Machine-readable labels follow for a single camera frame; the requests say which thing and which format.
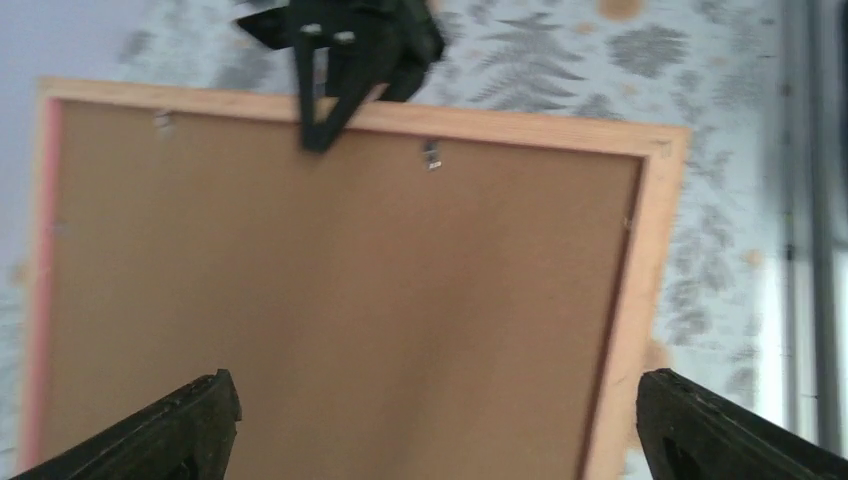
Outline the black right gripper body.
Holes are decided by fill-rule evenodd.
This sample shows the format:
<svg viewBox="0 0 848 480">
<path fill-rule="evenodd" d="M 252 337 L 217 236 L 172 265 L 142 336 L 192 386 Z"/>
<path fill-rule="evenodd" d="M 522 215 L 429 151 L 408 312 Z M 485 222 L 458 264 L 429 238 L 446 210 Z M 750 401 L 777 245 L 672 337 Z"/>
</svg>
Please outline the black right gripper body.
<svg viewBox="0 0 848 480">
<path fill-rule="evenodd" d="M 446 48 L 426 1 L 290 1 L 235 25 L 270 50 L 291 49 L 300 85 L 332 97 L 363 79 L 368 96 L 406 102 Z"/>
</svg>

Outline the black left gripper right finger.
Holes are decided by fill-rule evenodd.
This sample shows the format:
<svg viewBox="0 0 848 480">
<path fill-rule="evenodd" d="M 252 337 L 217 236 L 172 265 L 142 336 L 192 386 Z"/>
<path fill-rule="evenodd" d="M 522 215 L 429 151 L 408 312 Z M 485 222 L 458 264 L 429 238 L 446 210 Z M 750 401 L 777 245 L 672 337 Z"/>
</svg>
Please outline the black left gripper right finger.
<svg viewBox="0 0 848 480">
<path fill-rule="evenodd" d="M 644 373 L 637 432 L 656 480 L 845 479 L 847 460 L 669 368 Z"/>
</svg>

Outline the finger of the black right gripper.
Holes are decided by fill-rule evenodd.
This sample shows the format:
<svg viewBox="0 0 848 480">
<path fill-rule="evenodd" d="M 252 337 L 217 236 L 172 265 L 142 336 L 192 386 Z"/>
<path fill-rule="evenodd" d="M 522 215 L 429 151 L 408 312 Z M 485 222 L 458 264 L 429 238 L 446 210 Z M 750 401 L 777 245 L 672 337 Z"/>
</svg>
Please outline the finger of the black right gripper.
<svg viewBox="0 0 848 480">
<path fill-rule="evenodd" d="M 355 41 L 354 58 L 341 77 L 335 97 L 318 96 L 314 52 L 321 36 L 300 33 L 293 48 L 299 87 L 301 144 L 314 153 L 324 153 L 391 67 L 391 42 L 373 39 Z"/>
</svg>

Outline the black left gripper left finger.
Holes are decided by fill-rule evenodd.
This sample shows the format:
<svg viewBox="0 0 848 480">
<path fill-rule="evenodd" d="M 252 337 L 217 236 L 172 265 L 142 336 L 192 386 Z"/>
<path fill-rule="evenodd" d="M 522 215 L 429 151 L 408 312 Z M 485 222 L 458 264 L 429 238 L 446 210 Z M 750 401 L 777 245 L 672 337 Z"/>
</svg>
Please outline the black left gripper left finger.
<svg viewBox="0 0 848 480">
<path fill-rule="evenodd" d="M 229 371 L 203 375 L 18 480 L 222 480 L 242 409 Z"/>
</svg>

